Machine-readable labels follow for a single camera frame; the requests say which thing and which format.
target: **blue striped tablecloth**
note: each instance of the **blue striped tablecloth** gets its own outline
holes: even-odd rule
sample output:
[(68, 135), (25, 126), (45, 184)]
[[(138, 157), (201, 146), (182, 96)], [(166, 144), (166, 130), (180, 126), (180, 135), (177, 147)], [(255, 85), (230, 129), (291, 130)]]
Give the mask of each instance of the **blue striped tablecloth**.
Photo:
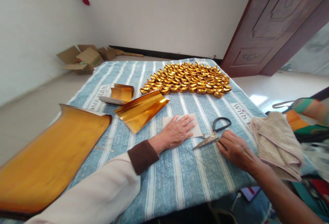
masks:
[[(210, 59), (172, 62), (198, 62), (216, 66)], [(94, 148), (91, 151), (66, 190), (102, 167), (108, 160), (159, 133), (162, 130), (162, 117), (166, 116), (195, 113), (204, 134), (212, 133), (214, 119), (227, 117), (232, 121), (229, 128), (244, 138), (254, 152), (257, 151), (255, 140), (244, 118), (263, 117), (265, 114), (233, 80), (230, 81), (232, 91), (221, 99), (191, 93), (165, 96), (170, 102), (136, 135), (132, 134), (114, 113), (116, 106), (98, 100), (98, 95), (110, 96), (109, 88), (114, 83), (134, 86), (134, 98), (140, 97), (139, 89), (150, 75), (160, 68), (163, 69), (167, 63), (170, 61), (105, 62), (97, 67), (87, 83), (68, 102), (69, 105), (110, 114), (113, 121), (96, 144), (104, 150)], [(117, 222), (141, 223), (176, 210), (219, 199), (254, 183), (246, 172), (226, 160), (214, 143), (192, 150), (201, 141), (202, 138), (188, 139), (178, 148), (164, 151), (160, 160), (141, 175), (141, 191), (127, 210), (117, 218)]]

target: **white paper square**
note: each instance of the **white paper square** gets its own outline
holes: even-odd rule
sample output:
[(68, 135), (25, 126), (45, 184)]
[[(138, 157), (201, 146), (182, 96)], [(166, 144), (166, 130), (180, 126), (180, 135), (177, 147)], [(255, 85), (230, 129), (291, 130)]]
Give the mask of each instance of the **white paper square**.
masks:
[[(184, 117), (186, 114), (184, 115), (180, 115), (178, 116), (177, 120), (180, 120), (182, 117)], [(202, 132), (198, 123), (198, 120), (196, 119), (195, 114), (189, 114), (189, 117), (193, 117), (194, 120), (192, 121), (193, 123), (195, 123), (195, 127), (192, 128), (191, 132), (193, 133), (193, 137), (200, 137), (202, 136)], [(166, 127), (166, 125), (168, 125), (168, 123), (172, 120), (173, 117), (163, 117), (162, 118), (162, 129), (164, 129)]]

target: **person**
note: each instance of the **person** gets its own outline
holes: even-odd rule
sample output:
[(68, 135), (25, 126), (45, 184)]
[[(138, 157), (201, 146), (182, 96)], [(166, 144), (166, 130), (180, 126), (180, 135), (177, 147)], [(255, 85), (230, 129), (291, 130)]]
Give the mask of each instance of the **person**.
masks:
[[(26, 223), (111, 223), (135, 199), (141, 188), (140, 175), (159, 160), (158, 155), (193, 135), (190, 132), (195, 126), (193, 118), (188, 115), (178, 121), (177, 118), (176, 115), (158, 135), (108, 161)], [(219, 151), (254, 177), (282, 223), (323, 223), (252, 152), (244, 139), (226, 130), (219, 141)]]

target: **sleeve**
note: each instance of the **sleeve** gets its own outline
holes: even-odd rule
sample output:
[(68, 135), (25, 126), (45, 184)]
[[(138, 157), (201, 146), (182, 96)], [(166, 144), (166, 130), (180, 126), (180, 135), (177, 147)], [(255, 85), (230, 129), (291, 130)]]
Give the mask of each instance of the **sleeve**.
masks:
[(139, 175), (157, 160), (153, 147), (143, 141), (108, 161), (26, 223), (111, 223), (139, 193)]

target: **scissors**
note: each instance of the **scissors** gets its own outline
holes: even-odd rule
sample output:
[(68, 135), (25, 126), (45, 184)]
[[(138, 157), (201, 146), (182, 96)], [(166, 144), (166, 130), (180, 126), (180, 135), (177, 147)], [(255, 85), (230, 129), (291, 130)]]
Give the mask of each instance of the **scissors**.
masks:
[[(226, 126), (223, 126), (221, 128), (216, 129), (215, 126), (216, 126), (216, 122), (218, 120), (226, 120), (229, 123)], [(212, 131), (213, 131), (213, 133), (209, 137), (207, 137), (206, 139), (204, 139), (201, 143), (199, 143), (197, 146), (195, 146), (193, 149), (200, 148), (201, 146), (206, 145), (206, 144), (209, 144), (212, 141), (219, 142), (219, 137), (217, 135), (217, 132), (218, 131), (221, 131), (221, 130), (224, 130), (225, 128), (229, 127), (230, 125), (232, 125), (232, 122), (228, 118), (219, 117), (219, 118), (215, 119), (214, 122), (213, 122), (213, 124), (212, 124)]]

